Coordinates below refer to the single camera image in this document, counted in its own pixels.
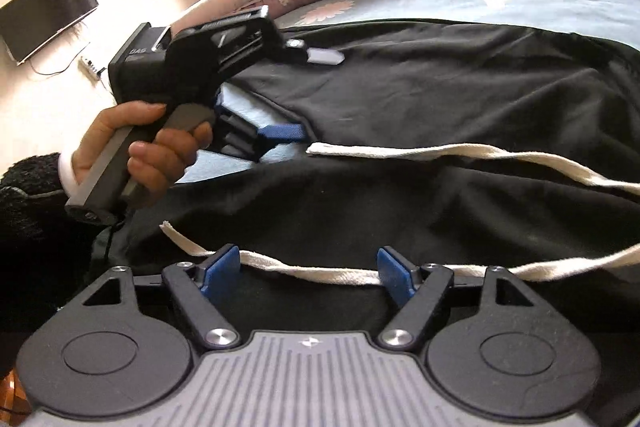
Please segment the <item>left forearm black sleeve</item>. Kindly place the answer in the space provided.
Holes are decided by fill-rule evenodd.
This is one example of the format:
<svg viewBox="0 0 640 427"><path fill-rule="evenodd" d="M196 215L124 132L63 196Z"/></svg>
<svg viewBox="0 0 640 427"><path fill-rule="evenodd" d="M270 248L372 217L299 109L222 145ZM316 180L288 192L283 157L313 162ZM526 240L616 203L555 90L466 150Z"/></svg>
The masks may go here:
<svg viewBox="0 0 640 427"><path fill-rule="evenodd" d="M93 243L102 225L65 210L58 153L32 156L1 178L1 374L24 341L92 277Z"/></svg>

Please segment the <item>person's left hand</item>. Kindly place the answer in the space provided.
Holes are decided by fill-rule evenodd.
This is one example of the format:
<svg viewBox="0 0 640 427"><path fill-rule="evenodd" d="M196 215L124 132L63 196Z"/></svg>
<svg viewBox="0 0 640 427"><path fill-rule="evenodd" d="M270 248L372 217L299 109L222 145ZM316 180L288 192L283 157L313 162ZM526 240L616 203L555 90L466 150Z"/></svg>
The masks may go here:
<svg viewBox="0 0 640 427"><path fill-rule="evenodd" d="M75 181L78 184L84 182L116 130L153 124L164 116L165 110L164 104L141 101L103 109L70 156ZM162 198L168 188L183 177L186 168L194 164L198 151L209 147L212 140L212 128L208 122L203 122L192 131L162 129L152 143L132 143L128 148L127 169L131 178L149 191L145 204L151 205Z"/></svg>

